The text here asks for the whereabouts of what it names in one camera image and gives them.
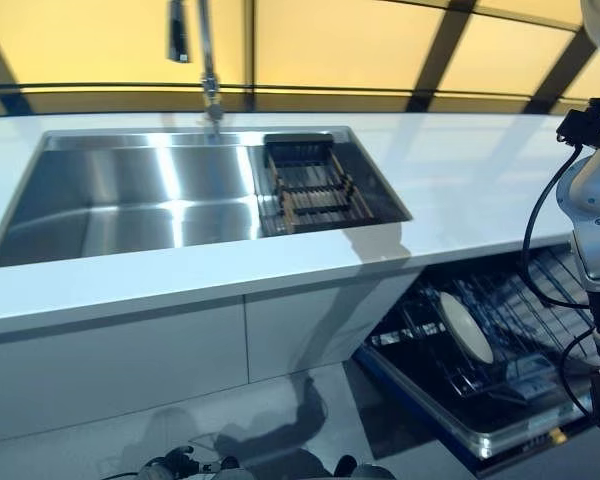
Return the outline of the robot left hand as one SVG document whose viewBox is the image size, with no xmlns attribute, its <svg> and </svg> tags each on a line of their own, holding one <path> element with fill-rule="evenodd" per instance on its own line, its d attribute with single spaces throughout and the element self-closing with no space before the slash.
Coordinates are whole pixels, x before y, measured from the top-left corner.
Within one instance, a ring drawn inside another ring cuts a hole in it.
<svg viewBox="0 0 600 480">
<path fill-rule="evenodd" d="M 149 460 L 137 473 L 137 479 L 189 479 L 199 474 L 216 474 L 221 470 L 236 468 L 234 457 L 212 462 L 200 462 L 194 458 L 194 447 L 179 446 L 164 456 Z"/>
</svg>

